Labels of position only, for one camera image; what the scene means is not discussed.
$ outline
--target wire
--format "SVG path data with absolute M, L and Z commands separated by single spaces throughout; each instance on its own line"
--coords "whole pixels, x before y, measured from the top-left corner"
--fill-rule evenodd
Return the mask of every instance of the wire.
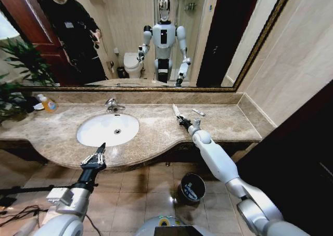
M 85 216 L 87 216 L 88 220 L 90 221 L 90 223 L 92 224 L 93 228 L 95 228 L 95 230 L 97 231 L 99 236 L 103 236 L 102 233 L 98 230 L 98 228 L 94 225 L 92 219 L 89 218 L 88 214 L 86 214 Z
M 31 214 L 33 213 L 34 215 L 37 215 L 37 219 L 38 219 L 38 226 L 39 225 L 39 214 L 40 212 L 46 212 L 48 209 L 41 209 L 38 205 L 32 205 L 32 206 L 27 206 L 25 209 L 23 209 L 22 211 L 20 211 L 19 213 L 17 214 L 14 214 L 14 215 L 6 215 L 6 216 L 2 216 L 0 217 L 0 219 L 4 219 L 4 218 L 8 218 L 8 217 L 11 217 L 10 219 L 8 219 L 7 221 L 3 222 L 0 224 L 0 227 L 3 227 L 4 225 L 8 224 L 9 222 L 11 221 L 14 221 L 14 220 L 18 220 L 18 219 L 21 219 L 23 217 L 26 217 L 26 215 L 28 214 Z

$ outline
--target black shirt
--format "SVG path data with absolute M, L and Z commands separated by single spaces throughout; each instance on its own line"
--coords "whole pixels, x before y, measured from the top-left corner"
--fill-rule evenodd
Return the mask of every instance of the black shirt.
M 56 34 L 65 44 L 65 50 L 71 59 L 96 57 L 91 31 L 98 29 L 94 19 L 76 0 L 67 0 L 64 4 L 53 0 L 42 0 L 43 9 Z

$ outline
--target soap bottle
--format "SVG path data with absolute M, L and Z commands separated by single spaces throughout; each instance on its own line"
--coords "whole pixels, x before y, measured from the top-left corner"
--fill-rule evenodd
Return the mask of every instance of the soap bottle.
M 43 94 L 39 94 L 37 96 L 48 113 L 55 112 L 58 109 L 58 104 L 45 97 Z

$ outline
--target faucet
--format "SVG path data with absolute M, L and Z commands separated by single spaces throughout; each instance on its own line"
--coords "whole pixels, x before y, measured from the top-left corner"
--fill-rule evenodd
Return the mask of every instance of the faucet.
M 105 106 L 108 108 L 106 109 L 106 112 L 110 113 L 112 110 L 124 110 L 125 106 L 118 105 L 116 100 L 114 98 L 110 98 L 109 100 L 106 101 Z

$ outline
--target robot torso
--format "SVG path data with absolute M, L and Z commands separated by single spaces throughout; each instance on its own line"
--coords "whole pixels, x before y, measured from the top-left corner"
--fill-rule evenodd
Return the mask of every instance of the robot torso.
M 153 26 L 152 39 L 156 49 L 156 58 L 170 58 L 175 37 L 176 27 L 173 24 L 156 24 Z

